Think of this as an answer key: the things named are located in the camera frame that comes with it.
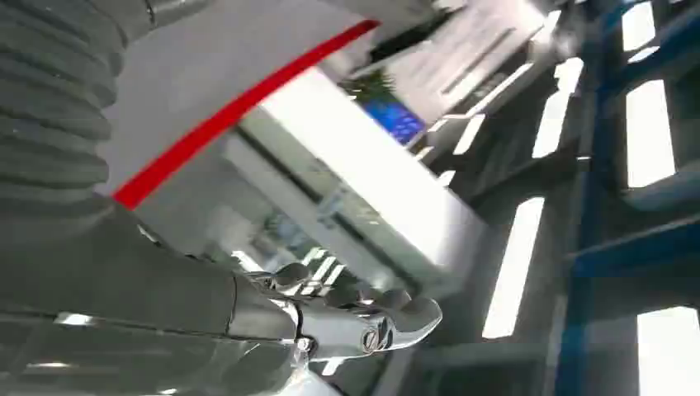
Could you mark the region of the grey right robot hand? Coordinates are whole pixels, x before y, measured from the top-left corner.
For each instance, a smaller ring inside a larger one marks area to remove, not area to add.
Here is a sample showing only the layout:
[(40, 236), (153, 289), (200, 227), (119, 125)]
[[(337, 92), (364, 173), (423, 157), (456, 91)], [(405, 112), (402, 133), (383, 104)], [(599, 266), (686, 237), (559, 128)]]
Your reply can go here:
[(327, 305), (145, 236), (103, 198), (1, 203), (4, 395), (269, 395), (311, 361), (422, 341), (432, 299), (391, 291)]

